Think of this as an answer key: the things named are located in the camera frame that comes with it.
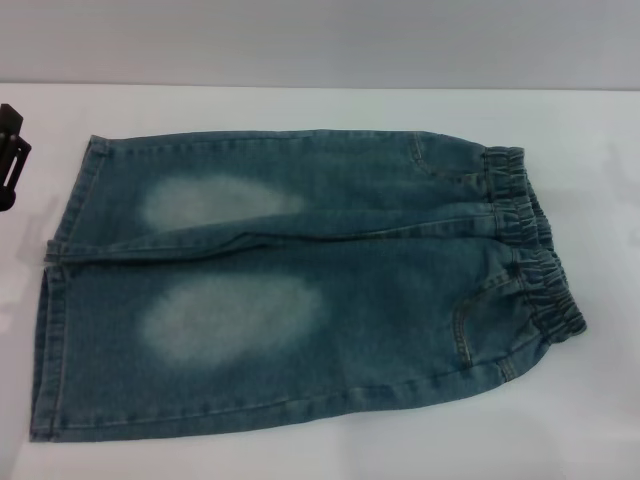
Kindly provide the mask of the blue denim shorts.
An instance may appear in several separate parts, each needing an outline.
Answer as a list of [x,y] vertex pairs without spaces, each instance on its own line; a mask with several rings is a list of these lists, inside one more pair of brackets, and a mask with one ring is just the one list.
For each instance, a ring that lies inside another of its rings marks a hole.
[[92,137],[44,262],[35,442],[445,403],[586,327],[523,150],[428,132]]

